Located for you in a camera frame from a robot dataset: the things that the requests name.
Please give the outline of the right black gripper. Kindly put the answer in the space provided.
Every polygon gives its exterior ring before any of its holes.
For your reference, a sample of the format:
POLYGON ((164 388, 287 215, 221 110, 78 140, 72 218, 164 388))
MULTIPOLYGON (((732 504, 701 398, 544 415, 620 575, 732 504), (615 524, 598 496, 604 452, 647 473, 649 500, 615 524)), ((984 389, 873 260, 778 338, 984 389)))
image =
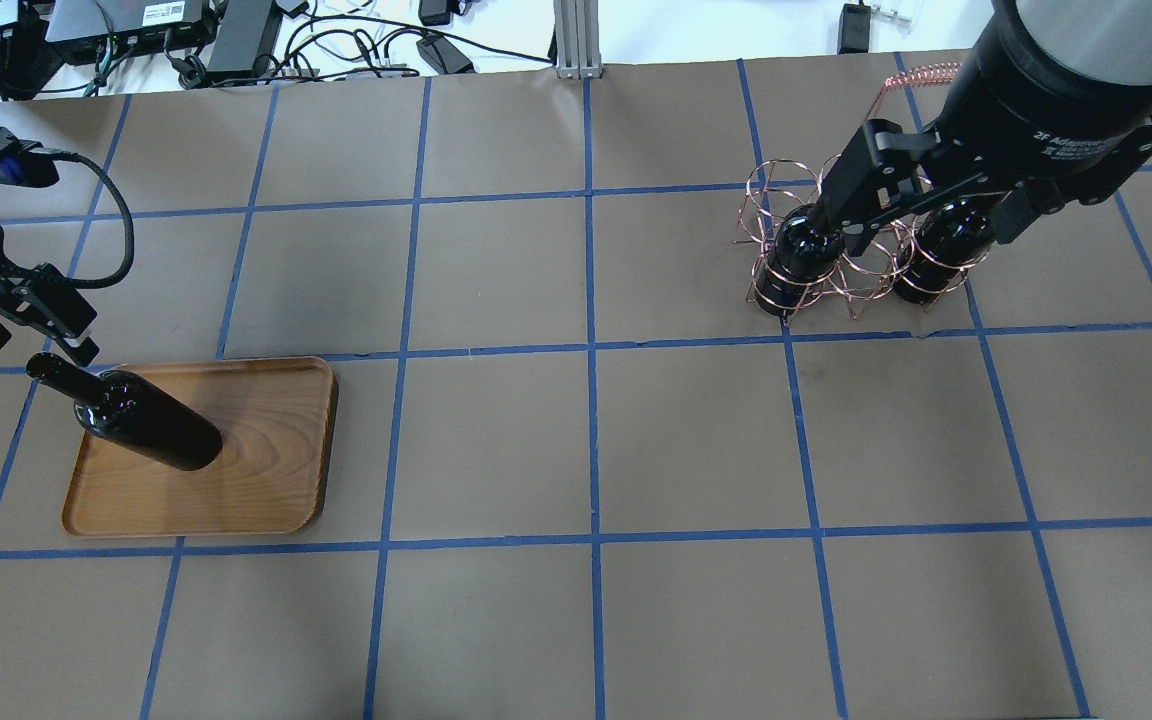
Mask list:
MULTIPOLYGON (((1098 77, 1107 61, 1060 60, 1037 6, 998 1, 952 81, 918 158, 943 199, 984 199, 1007 245, 1068 200, 1102 200, 1152 154, 1152 83, 1098 77)), ((859 258, 884 225, 914 214, 914 156, 846 150, 823 179, 813 227, 859 258)))

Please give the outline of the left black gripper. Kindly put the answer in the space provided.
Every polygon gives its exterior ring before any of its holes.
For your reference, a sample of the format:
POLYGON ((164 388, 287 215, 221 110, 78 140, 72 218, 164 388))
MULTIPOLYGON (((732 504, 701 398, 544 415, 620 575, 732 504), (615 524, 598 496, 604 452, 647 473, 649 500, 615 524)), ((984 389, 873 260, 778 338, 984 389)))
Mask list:
POLYGON ((0 272, 0 353, 13 333, 3 323, 37 331, 77 366, 91 366, 100 347, 90 338, 93 306, 81 295, 74 279, 50 263, 35 266, 41 279, 17 278, 0 272))

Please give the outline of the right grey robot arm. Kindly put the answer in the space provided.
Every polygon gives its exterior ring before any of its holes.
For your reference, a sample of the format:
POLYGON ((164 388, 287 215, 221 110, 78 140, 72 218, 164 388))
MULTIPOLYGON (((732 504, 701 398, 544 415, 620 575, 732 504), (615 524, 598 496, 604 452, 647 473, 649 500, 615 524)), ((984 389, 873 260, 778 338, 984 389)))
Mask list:
POLYGON ((1009 243, 1151 158, 1152 1, 996 1, 929 128, 861 124, 806 220, 856 256, 882 225, 973 200, 1009 243))

